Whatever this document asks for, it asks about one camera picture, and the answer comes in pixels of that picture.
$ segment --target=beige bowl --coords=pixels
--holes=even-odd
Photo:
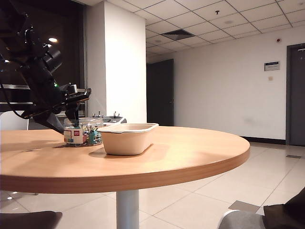
[[[151,134],[159,124],[119,124],[98,131],[102,134],[104,148],[111,155],[138,155],[152,143]]]

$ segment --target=white tile floor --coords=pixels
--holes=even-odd
[[[288,158],[286,155],[302,156]],[[305,147],[251,143],[250,159],[225,174],[140,190],[141,229],[216,229],[236,200],[260,206],[285,203],[305,186]],[[115,229],[115,193],[1,192],[1,212],[63,212],[58,229]]]

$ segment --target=white wall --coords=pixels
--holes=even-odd
[[[145,19],[105,2],[107,114],[146,122]]]
[[[146,122],[145,19],[108,2],[87,8],[89,114]]]
[[[87,7],[87,87],[92,88],[88,113],[106,114],[104,2]]]
[[[175,125],[285,139],[286,47],[304,42],[302,26],[151,62],[174,58]],[[264,72],[264,63],[273,61],[280,61],[281,69]]]

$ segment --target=glass jar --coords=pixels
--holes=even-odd
[[[98,128],[103,127],[103,120],[99,117],[79,118],[79,120],[64,120],[64,142],[70,146],[93,146],[102,143]]]

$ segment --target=white metal pole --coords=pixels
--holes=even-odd
[[[116,228],[139,229],[139,190],[116,192]]]

